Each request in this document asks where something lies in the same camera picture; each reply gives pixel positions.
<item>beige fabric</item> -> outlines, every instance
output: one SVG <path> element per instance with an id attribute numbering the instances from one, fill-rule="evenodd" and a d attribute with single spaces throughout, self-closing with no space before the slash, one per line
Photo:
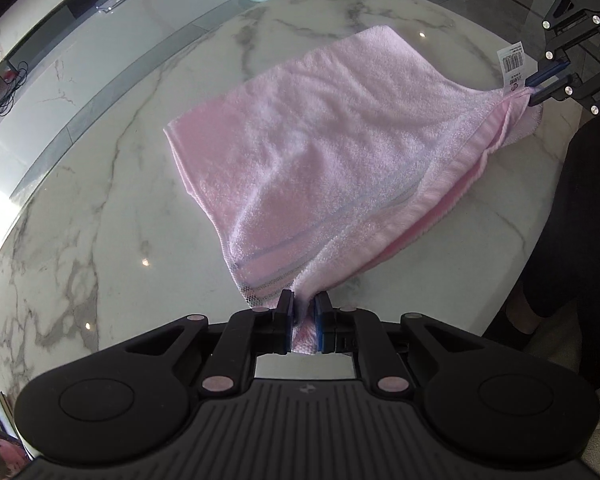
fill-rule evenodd
<path id="1" fill-rule="evenodd" d="M 577 371 L 581 341 L 576 304 L 573 302 L 542 323 L 525 352 Z M 600 475 L 600 422 L 582 459 Z"/>

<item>label with barcode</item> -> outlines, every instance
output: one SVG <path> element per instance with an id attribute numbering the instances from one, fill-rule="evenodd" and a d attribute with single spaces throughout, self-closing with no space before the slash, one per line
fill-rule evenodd
<path id="1" fill-rule="evenodd" d="M 524 86 L 525 50 L 522 48 L 522 42 L 499 50 L 498 59 L 504 80 L 504 93 L 508 94 Z"/>

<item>cable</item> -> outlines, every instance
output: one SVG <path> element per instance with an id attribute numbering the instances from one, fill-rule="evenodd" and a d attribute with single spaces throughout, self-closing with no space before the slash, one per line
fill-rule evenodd
<path id="1" fill-rule="evenodd" d="M 27 82 L 27 76 L 29 75 L 29 65 L 26 61 L 18 63 L 18 69 L 16 75 L 8 83 L 2 79 L 8 86 L 7 91 L 0 98 L 0 117 L 4 117 L 6 114 L 11 112 L 13 105 L 15 104 L 15 93 L 21 88 L 24 83 Z"/>

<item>white marble tabletop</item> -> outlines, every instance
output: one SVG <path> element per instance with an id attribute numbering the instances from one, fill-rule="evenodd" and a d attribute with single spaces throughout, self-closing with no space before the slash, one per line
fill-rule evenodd
<path id="1" fill-rule="evenodd" d="M 220 322 L 245 308 L 162 128 L 283 60 L 379 24 L 462 85 L 502 84 L 496 51 L 506 42 L 425 0 L 270 0 L 229 20 L 113 105 L 23 209 L 0 251 L 0 390 L 16 396 L 52 367 L 186 314 Z M 536 243 L 579 117 L 573 102 L 547 103 L 534 136 L 492 156 L 416 243 L 331 291 L 334 306 L 395 321 L 416 310 L 481 333 Z"/>

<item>pink towel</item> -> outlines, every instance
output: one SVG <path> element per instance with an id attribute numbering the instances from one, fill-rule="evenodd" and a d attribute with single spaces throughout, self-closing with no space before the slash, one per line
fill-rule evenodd
<path id="1" fill-rule="evenodd" d="M 391 28 L 373 27 L 268 70 L 165 132 L 247 302 L 272 307 L 291 288 L 293 348 L 313 352 L 313 295 L 445 215 L 490 153 L 536 129 L 531 93 L 460 86 Z"/>

